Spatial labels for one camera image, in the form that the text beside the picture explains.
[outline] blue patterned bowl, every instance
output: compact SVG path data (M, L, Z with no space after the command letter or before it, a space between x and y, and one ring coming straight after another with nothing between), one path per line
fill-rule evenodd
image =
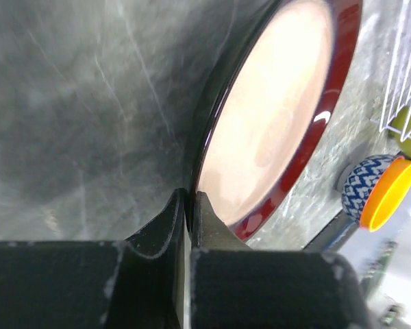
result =
M350 219L359 223L369 195L385 170L397 156L377 155L365 158L353 168L342 188L342 209Z

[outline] dish rack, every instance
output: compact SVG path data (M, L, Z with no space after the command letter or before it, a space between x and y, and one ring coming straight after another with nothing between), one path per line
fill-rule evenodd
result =
M390 122L408 105L403 129L390 126ZM395 30L393 53L390 62L384 105L379 119L371 119L379 125L379 132L390 130L400 134L400 141L411 139L411 0L403 0L399 21Z

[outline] orange bowl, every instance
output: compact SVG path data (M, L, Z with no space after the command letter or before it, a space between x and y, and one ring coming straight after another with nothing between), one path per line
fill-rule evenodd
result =
M399 157L385 170L371 191L360 217L360 227L380 229L399 207L411 187L411 160Z

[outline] blue and white patterned cup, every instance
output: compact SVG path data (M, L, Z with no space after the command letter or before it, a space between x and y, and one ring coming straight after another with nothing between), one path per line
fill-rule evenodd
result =
M385 170L397 156L369 156L356 165L342 188L342 209L350 219L359 223L369 195Z

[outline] gray countertop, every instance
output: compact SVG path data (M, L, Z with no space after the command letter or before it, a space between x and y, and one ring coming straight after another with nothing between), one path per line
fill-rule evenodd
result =
M0 1L0 239L123 239L160 212L207 76L265 2ZM395 151L369 118L397 2L365 1L332 122L251 246L302 247L340 209L347 156Z

